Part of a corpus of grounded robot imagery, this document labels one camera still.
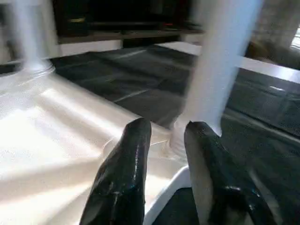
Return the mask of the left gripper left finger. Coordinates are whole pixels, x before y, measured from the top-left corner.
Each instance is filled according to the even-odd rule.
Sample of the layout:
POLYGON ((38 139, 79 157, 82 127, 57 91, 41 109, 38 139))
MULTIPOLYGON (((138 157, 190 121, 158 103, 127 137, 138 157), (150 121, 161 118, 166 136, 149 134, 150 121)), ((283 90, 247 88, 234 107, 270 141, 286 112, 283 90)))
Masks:
POLYGON ((94 179, 81 225, 141 225, 145 215, 145 181, 151 124, 128 123, 94 179))

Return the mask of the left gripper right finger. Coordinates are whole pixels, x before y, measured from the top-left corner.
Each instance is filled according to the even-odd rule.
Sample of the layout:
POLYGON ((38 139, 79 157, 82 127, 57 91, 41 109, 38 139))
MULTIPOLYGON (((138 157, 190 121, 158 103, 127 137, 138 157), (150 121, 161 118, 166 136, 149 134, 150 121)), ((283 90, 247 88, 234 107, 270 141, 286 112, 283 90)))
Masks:
POLYGON ((199 224, 276 224, 259 188, 209 125, 190 121, 184 145, 199 224))

